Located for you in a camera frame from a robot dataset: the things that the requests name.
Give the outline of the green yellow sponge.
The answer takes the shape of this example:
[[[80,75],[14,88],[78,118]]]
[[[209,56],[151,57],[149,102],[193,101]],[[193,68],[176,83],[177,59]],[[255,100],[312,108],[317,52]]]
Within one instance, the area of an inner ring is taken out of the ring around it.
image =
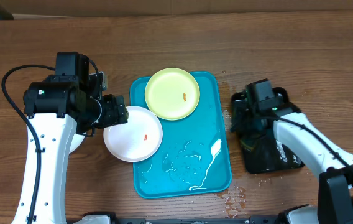
[[[239,144],[246,151],[253,151],[257,147],[257,138],[240,138]]]

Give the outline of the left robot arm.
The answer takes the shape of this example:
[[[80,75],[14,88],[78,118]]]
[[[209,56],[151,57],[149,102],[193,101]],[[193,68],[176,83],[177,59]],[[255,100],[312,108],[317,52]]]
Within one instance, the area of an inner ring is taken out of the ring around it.
[[[72,82],[33,82],[25,92],[22,119],[29,142],[13,223],[66,223],[65,186],[74,137],[128,118],[123,96],[103,96],[101,90]]]

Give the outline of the white plate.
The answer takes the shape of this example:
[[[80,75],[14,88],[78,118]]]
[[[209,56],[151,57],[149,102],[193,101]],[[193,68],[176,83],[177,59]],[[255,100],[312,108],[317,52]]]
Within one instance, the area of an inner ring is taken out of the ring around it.
[[[128,106],[126,124],[105,128],[104,143],[116,158],[126,162],[148,159],[159,149],[163,139],[160,120],[150,110],[140,106]]]
[[[70,146],[70,150],[69,153],[71,154],[72,152],[74,152],[77,148],[80,147],[80,145],[83,143],[83,141],[85,140],[85,136],[82,134],[74,134],[73,135],[73,139],[71,142],[71,146]]]

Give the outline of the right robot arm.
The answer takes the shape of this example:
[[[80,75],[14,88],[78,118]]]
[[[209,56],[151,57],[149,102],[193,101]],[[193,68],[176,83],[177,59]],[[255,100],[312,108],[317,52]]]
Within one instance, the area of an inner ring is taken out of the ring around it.
[[[251,174],[306,166],[318,179],[318,204],[278,214],[275,223],[353,223],[353,154],[317,130],[286,94],[245,90],[231,98],[232,127]]]

